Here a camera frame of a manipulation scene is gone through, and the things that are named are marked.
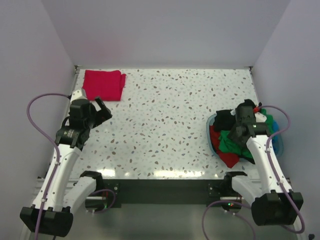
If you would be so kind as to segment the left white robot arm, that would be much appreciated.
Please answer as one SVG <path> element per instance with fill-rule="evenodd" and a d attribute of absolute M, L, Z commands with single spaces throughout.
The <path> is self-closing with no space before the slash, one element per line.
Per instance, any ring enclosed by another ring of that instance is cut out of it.
<path fill-rule="evenodd" d="M 30 207 L 23 207 L 20 219 L 38 239 L 40 234 L 56 237 L 65 237 L 71 230 L 74 214 L 89 196 L 99 196 L 106 192 L 112 197 L 111 203 L 92 214 L 99 214 L 110 209 L 117 194 L 107 189 L 102 174 L 97 171 L 84 171 L 75 186 L 67 191 L 74 165 L 81 155 L 90 131 L 112 118 L 111 111 L 105 106 L 100 97 L 95 106 L 85 97 L 67 96 L 70 101 L 68 116 L 63 120 L 55 138 L 51 138 L 40 129 L 32 120 L 30 106 L 27 107 L 27 117 L 33 127 L 45 136 L 54 147 L 52 160 L 49 164 L 43 184 Z"/>

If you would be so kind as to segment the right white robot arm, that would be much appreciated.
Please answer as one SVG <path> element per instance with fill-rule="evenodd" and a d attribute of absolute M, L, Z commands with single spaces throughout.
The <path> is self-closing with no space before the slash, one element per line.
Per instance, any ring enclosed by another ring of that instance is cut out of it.
<path fill-rule="evenodd" d="M 223 192 L 240 194 L 250 206 L 258 226 L 293 225 L 304 203 L 285 178 L 272 144 L 273 134 L 265 122 L 257 121 L 258 111 L 250 106 L 235 109 L 235 124 L 229 138 L 250 151 L 257 167 L 261 187 L 255 186 L 244 172 L 227 172 Z"/>

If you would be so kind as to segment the green t-shirt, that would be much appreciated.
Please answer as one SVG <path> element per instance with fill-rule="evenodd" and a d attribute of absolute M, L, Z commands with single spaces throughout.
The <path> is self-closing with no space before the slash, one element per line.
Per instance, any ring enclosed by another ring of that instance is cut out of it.
<path fill-rule="evenodd" d="M 228 138 L 228 134 L 230 132 L 226 130 L 222 130 L 220 132 L 220 136 L 218 137 L 219 140 L 219 150 L 222 153 L 230 153 L 230 154 L 236 154 L 239 158 L 246 159 L 253 161 L 254 158 L 250 152 L 250 150 L 247 148 L 247 145 L 240 146 L 237 143 L 235 143 L 233 140 Z"/>

